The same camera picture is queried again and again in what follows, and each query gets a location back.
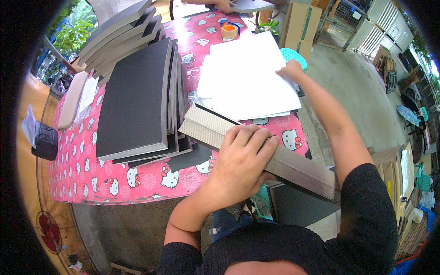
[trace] black box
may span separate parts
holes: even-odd
[[[35,148],[31,147],[32,154],[54,161],[58,153],[58,131],[38,121],[35,129]]]

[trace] table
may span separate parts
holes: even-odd
[[[186,69],[186,91],[189,95],[196,93],[199,68],[204,57],[209,54],[210,45],[227,41],[220,36],[221,19],[228,19],[243,26],[241,35],[235,39],[252,35],[238,14],[225,15],[221,11],[209,11],[164,24],[166,36],[178,39],[181,62]],[[239,68],[230,68],[227,61],[219,65],[240,73]],[[58,156],[55,161],[49,162],[48,167],[53,200],[91,205],[151,202],[190,195],[206,180],[218,156],[217,152],[208,149],[204,159],[196,165],[179,161],[178,157],[174,157],[128,170],[126,164],[113,165],[112,161],[104,162],[97,159],[95,143],[99,134],[97,128],[103,101],[105,102],[105,85],[97,90],[90,115],[59,132]],[[63,104],[64,98],[56,108],[54,128],[58,125]],[[293,151],[311,158],[304,131],[295,112],[284,117],[242,122],[247,125],[258,124],[269,129],[273,135],[290,141],[289,145],[293,145]],[[178,181],[175,188],[168,188],[163,182],[169,172],[172,172]],[[136,174],[136,184],[132,184],[135,187],[130,187],[128,174],[133,173]]]

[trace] person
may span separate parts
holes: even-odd
[[[158,274],[388,274],[392,270],[397,249],[393,206],[354,123],[296,61],[290,60],[276,73],[303,88],[328,135],[341,188],[341,232],[324,242],[304,227],[257,220],[216,240],[201,255],[200,229],[207,216],[256,194],[271,177],[263,169],[279,138],[257,125],[237,125],[226,133],[205,183],[173,210]]]
[[[217,6],[223,13],[232,13],[231,6],[235,6],[230,0],[182,0],[182,3],[205,5],[207,9],[214,9]]]

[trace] jeans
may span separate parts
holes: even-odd
[[[213,243],[220,238],[228,236],[237,229],[250,225],[252,222],[277,224],[268,219],[257,219],[253,221],[252,218],[247,215],[241,215],[239,220],[236,220],[234,215],[229,213],[225,208],[213,212],[213,228],[219,228],[219,231],[213,234]]]

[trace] stack of white paper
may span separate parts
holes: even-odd
[[[275,71],[286,65],[270,32],[211,46],[200,72],[199,98],[235,120],[289,115],[298,95]]]

